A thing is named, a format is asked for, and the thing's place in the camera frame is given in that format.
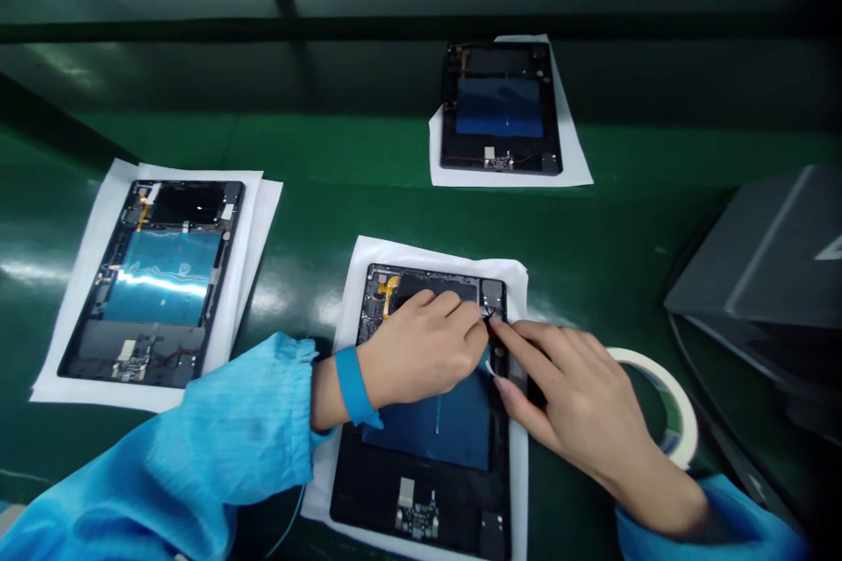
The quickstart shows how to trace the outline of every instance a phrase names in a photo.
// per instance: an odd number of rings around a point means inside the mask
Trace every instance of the tape roll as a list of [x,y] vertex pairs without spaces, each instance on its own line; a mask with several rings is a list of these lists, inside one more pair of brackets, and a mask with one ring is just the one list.
[[670,460],[687,471],[699,443],[699,424],[684,388],[666,368],[646,355],[628,349],[606,350],[619,364],[628,364],[641,371],[658,390],[667,408],[667,428],[660,440],[660,448]]

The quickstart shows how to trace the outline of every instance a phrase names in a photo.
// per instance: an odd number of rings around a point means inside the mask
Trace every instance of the white paper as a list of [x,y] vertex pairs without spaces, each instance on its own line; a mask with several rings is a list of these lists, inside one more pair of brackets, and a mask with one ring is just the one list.
[[[261,176],[261,171],[186,171],[142,163],[134,166],[122,160],[114,160],[90,212],[79,254],[56,318],[49,351],[40,375],[32,386],[30,401],[94,403],[150,412],[163,412],[182,402],[184,391],[180,388],[78,380],[59,377],[57,374],[88,297],[91,280],[96,275],[125,197],[135,180],[228,180],[242,181],[246,185],[246,194],[239,210],[237,233],[225,269],[225,282],[219,292],[218,312],[210,332],[203,374],[223,365],[231,352],[245,301],[260,262],[260,254],[266,243],[271,215],[275,213],[281,193],[280,183],[262,182],[261,185]],[[260,217],[260,220],[255,222],[253,217]]]
[[[543,42],[550,43],[546,35],[503,35],[495,39],[498,42]],[[555,64],[553,47],[550,46],[553,64],[553,88],[555,91],[555,109],[559,117],[559,141],[561,146],[561,167],[558,175],[530,175],[498,173],[496,171],[469,171],[445,169],[441,159],[441,124],[442,109],[430,119],[430,178],[433,186],[445,187],[481,187],[481,188],[564,188],[593,184],[588,161],[579,144],[573,116],[567,105],[567,97],[561,85],[561,75]]]
[[[416,267],[445,273],[461,273],[485,278],[499,279],[506,283],[506,303],[511,321],[526,317],[526,285],[529,277],[526,268],[511,259],[470,260],[461,257],[422,250],[392,241],[370,237],[357,237],[351,264],[342,295],[342,309],[333,352],[356,343],[357,326],[360,320],[360,299],[365,290],[368,266],[373,263],[384,265]],[[525,391],[524,369],[510,355],[509,374],[512,381]],[[337,532],[358,541],[369,543],[395,554],[405,555],[422,561],[466,561],[474,559],[469,555],[435,548],[383,535],[370,530],[359,529],[334,522],[330,517],[333,476],[336,472],[336,458],[339,454],[339,432],[313,454],[313,481],[307,485],[301,506],[301,515],[308,519],[324,522]],[[514,421],[509,422],[509,458],[511,484],[511,558],[512,561],[526,560],[526,535],[528,523],[529,495],[529,441],[524,430]]]

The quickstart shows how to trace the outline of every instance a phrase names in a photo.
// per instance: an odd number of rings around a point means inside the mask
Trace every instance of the green surface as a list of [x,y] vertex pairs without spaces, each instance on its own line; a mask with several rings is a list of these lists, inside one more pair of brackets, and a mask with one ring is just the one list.
[[[839,160],[834,138],[580,125],[596,185],[553,191],[432,188],[423,118],[79,115],[141,159],[172,167],[258,168],[285,182],[236,352],[275,330],[329,348],[360,234],[469,258],[520,260],[536,319],[591,330],[643,352],[687,384],[660,307],[673,256],[742,182]],[[0,134],[0,499],[30,501],[148,418],[141,412],[29,404],[99,176]],[[694,354],[743,438],[805,508],[828,452],[786,423],[771,386],[690,335]],[[641,389],[658,425],[657,395]],[[703,448],[701,465],[716,460]],[[271,546],[296,492],[243,511],[235,555]],[[610,498],[532,444],[530,557],[617,558]],[[387,557],[299,520],[278,557]]]

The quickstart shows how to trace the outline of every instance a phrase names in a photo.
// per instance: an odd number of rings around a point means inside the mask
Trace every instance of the blue sleeve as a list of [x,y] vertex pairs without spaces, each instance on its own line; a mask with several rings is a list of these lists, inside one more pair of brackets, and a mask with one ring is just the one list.
[[236,507],[312,479],[312,340],[282,333],[196,380],[150,419],[37,498],[0,559],[224,559]]
[[617,509],[620,548],[627,561],[789,561],[807,558],[809,548],[784,522],[763,510],[724,475],[699,485],[718,518],[730,531],[728,543],[678,543],[638,525]]

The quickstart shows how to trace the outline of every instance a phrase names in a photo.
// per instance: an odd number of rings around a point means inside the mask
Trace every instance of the hand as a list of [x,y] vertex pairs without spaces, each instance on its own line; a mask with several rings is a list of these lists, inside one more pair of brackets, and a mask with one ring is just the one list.
[[368,398],[381,408],[449,392],[476,368],[488,343],[475,302],[425,289],[357,349]]
[[492,318],[491,326],[547,399],[546,411],[538,409],[498,378],[509,415],[646,528],[676,538],[697,533],[708,518],[707,498],[649,436],[632,383],[605,347],[590,333],[550,324],[510,327]]

